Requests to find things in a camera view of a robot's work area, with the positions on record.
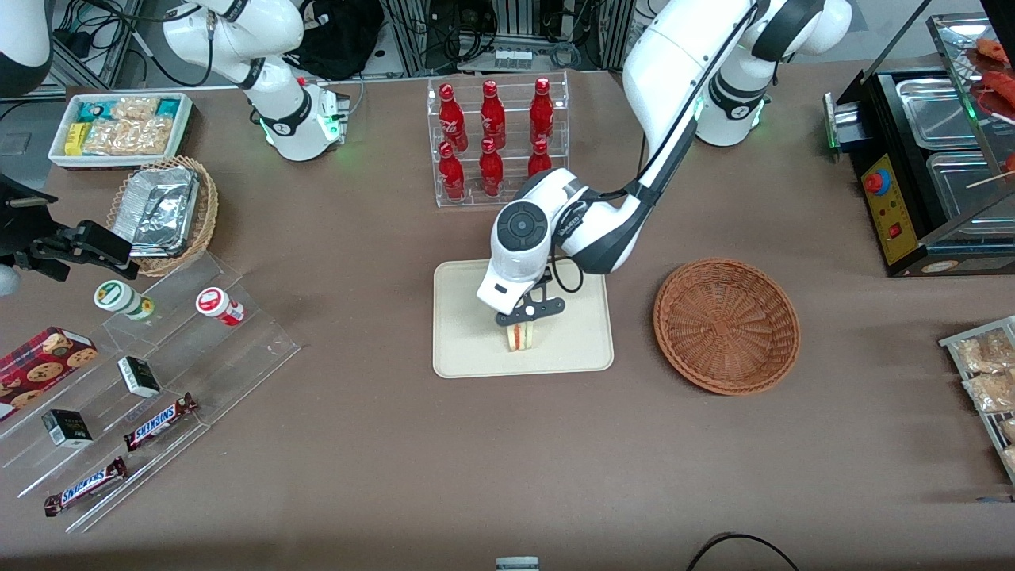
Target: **woven basket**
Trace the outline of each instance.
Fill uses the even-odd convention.
[[[215,216],[218,214],[218,190],[215,188],[215,181],[211,180],[208,170],[200,162],[188,156],[174,156],[173,158],[158,160],[150,164],[145,164],[140,169],[170,168],[173,166],[187,166],[196,171],[201,176],[201,186],[198,189],[197,204],[194,205],[194,219],[191,221],[190,235],[188,236],[187,249],[175,258],[132,258],[140,266],[142,274],[150,277],[161,277],[173,271],[177,266],[183,264],[188,258],[204,251],[211,241],[211,234],[215,231]],[[106,216],[106,227],[112,228],[113,222],[117,219],[120,211],[120,202],[124,197],[124,190],[130,176],[120,185],[120,191],[113,199],[113,207],[110,208],[109,215]]]
[[[800,351],[800,324],[786,293],[736,260],[701,259],[671,273],[656,296],[653,324],[670,364],[720,395],[771,388]]]

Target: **brown tabletop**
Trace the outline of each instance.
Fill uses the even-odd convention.
[[[463,380],[431,369],[432,273],[487,257],[495,210],[434,205],[425,81],[369,84],[358,142],[306,163],[265,144],[240,91],[191,91],[189,154],[221,195],[211,249],[308,347],[87,533],[0,481],[0,568],[482,570],[531,554],[547,571],[662,571],[721,531],[804,569],[1012,568],[1015,506],[972,502],[1010,488],[936,341],[1013,313],[1015,281],[884,277],[850,165],[822,152],[821,94],[857,67],[782,67],[747,141],[695,144],[607,278],[610,369]],[[620,187],[640,140],[621,88],[572,74],[571,94],[572,169]],[[123,176],[54,167],[55,217],[105,219]],[[763,269],[796,305],[800,361],[771,391],[703,392],[656,347],[659,284],[705,256]],[[0,353],[51,325],[93,330],[107,277],[26,275],[0,299]],[[737,565],[781,568],[726,545],[698,569]]]

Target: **red bottle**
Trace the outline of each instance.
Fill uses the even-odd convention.
[[[479,157],[479,171],[483,174],[483,192],[487,196],[500,196],[500,183],[504,180],[504,163],[497,154],[493,139],[483,139],[483,155]]]
[[[532,144],[540,137],[546,140],[553,137],[553,101],[550,100],[550,80],[546,77],[536,79],[536,96],[529,108],[529,122]]]
[[[497,148],[507,144],[507,125],[504,122],[504,104],[497,96],[497,82],[483,81],[483,106],[479,110],[483,120],[483,136],[493,139]]]
[[[441,130],[445,140],[455,145],[455,150],[465,152],[469,148],[469,137],[465,134],[465,114],[462,105],[455,100],[455,89],[450,83],[437,88],[441,95]]]
[[[437,162],[441,184],[448,193],[448,199],[458,202],[465,198],[465,172],[462,171],[462,162],[455,156],[455,149],[448,141],[441,141],[437,151],[441,153],[441,161]]]
[[[529,157],[529,176],[553,167],[549,155],[546,154],[546,139],[539,139],[532,145],[532,156]]]

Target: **red switch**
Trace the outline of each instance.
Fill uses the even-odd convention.
[[[868,174],[868,176],[864,179],[864,190],[870,192],[871,194],[876,194],[881,190],[882,186],[884,186],[884,179],[877,172]]]

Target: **cookie box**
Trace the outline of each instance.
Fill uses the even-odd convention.
[[[50,328],[0,359],[0,421],[53,388],[95,356],[87,338]]]
[[[71,125],[79,119],[82,105],[108,101],[118,97],[158,97],[160,99],[178,99],[180,105],[173,119],[173,129],[170,131],[170,140],[165,145],[165,150],[161,154],[132,154],[132,155],[70,155],[64,151],[64,143],[67,142],[67,135],[70,133]],[[53,137],[53,144],[50,145],[50,160],[54,164],[65,168],[119,168],[139,166],[160,159],[173,158],[180,149],[183,142],[184,133],[187,130],[187,120],[190,118],[193,102],[191,98],[179,91],[125,91],[125,92],[104,92],[74,95],[67,101],[67,109],[64,110],[63,119],[60,120],[60,127]]]

